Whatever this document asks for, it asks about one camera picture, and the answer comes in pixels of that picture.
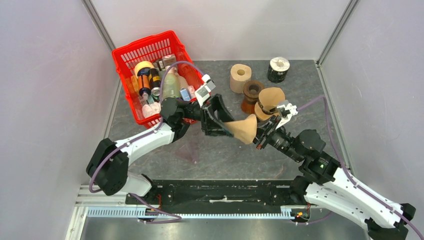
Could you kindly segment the light wooden ring holder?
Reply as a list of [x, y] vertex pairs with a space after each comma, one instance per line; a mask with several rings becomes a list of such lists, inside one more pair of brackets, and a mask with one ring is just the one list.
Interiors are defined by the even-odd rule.
[[266, 113], [264, 113], [258, 103], [256, 103], [255, 106], [254, 106], [254, 114], [256, 115], [256, 117], [260, 121], [266, 121], [266, 120], [268, 120], [272, 116], [278, 116], [279, 115], [278, 112], [273, 113], [273, 114], [266, 114]]

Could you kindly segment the clear pink plastic cone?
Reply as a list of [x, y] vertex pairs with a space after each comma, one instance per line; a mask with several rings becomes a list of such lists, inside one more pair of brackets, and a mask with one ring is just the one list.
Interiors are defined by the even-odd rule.
[[199, 147], [196, 143], [182, 145], [175, 154], [180, 159], [187, 160], [195, 165], [199, 163]]

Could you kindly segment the dark wooden ring holder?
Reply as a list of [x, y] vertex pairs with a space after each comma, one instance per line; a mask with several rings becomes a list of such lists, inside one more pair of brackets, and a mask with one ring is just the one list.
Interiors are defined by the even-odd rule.
[[264, 89], [263, 83], [257, 80], [249, 80], [243, 86], [243, 94], [247, 98], [257, 99], [259, 93]]

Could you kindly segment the brown paper coffee filter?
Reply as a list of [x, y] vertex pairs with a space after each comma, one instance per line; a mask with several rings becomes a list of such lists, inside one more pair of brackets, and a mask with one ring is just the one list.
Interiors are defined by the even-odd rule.
[[277, 106], [286, 100], [285, 93], [279, 87], [268, 87], [258, 95], [258, 106], [260, 109], [268, 115], [274, 114], [277, 110]]

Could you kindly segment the red plastic basket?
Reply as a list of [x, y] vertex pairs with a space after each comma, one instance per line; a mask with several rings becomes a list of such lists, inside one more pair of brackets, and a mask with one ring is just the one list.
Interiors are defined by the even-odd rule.
[[[112, 51], [112, 56], [134, 120], [147, 129], [158, 124], [162, 118], [159, 114], [145, 118], [142, 107], [163, 100], [164, 78], [170, 68], [175, 68], [175, 75], [180, 83], [181, 98], [177, 99], [195, 101], [194, 92], [204, 84], [203, 73], [192, 67], [192, 60], [186, 52], [185, 46], [171, 30], [119, 47]], [[151, 62], [159, 71], [161, 78], [159, 97], [147, 94], [139, 95], [138, 77], [135, 76], [134, 67], [142, 61]]]

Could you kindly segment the amber glass carafe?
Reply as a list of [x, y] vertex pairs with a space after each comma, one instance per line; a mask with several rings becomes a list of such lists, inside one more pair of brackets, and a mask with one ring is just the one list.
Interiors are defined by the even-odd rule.
[[258, 97], [245, 96], [241, 102], [241, 110], [246, 114], [255, 113], [255, 105], [258, 101]]

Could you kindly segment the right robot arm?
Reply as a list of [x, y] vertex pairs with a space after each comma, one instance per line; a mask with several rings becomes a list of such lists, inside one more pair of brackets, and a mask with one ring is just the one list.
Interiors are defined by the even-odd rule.
[[288, 197], [296, 204], [322, 206], [356, 223], [373, 240], [405, 240], [416, 208], [396, 203], [374, 192], [345, 172], [341, 163], [324, 151], [326, 143], [316, 130], [292, 137], [285, 128], [260, 126], [253, 140], [258, 149], [272, 146], [300, 163]]

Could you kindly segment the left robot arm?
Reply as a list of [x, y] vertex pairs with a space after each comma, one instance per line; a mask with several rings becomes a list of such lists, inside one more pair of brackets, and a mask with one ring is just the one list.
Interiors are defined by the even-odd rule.
[[235, 119], [221, 94], [208, 96], [204, 103], [167, 97], [161, 103], [160, 116], [158, 124], [139, 134], [117, 141], [105, 138], [99, 142], [86, 167], [91, 193], [112, 196], [126, 192], [137, 195], [144, 204], [152, 204], [157, 198], [153, 181], [145, 174], [129, 173], [134, 161], [181, 139], [190, 127], [190, 120], [199, 121], [207, 136], [233, 137], [225, 123]]

